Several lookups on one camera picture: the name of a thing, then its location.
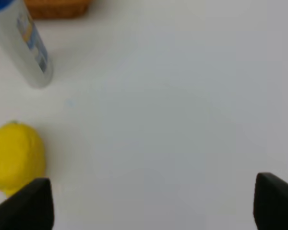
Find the basket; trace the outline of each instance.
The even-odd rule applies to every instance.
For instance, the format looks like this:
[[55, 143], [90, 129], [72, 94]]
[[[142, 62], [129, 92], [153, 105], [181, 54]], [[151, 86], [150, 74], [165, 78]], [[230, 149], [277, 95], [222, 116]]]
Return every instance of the basket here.
[[92, 0], [24, 0], [34, 19], [68, 19], [79, 17]]

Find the plastic bottle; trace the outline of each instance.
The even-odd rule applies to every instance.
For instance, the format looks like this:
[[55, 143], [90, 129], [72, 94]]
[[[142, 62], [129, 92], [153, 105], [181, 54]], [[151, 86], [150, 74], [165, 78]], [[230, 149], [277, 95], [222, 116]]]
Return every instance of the plastic bottle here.
[[0, 0], [0, 45], [29, 85], [50, 83], [53, 66], [23, 0]]

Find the yellow lemon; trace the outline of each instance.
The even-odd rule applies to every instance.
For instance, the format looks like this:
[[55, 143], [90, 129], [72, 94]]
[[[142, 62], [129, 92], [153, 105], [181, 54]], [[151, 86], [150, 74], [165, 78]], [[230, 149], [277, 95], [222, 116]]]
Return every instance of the yellow lemon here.
[[38, 133], [17, 122], [0, 128], [0, 190], [11, 196], [45, 175], [45, 148]]

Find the white table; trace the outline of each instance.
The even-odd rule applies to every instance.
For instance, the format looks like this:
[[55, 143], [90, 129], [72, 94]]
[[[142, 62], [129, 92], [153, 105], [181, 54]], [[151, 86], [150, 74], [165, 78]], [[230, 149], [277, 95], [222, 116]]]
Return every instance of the white table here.
[[256, 229], [256, 174], [288, 181], [288, 0], [100, 0], [37, 26], [53, 82], [0, 49], [0, 126], [45, 139], [55, 230]]

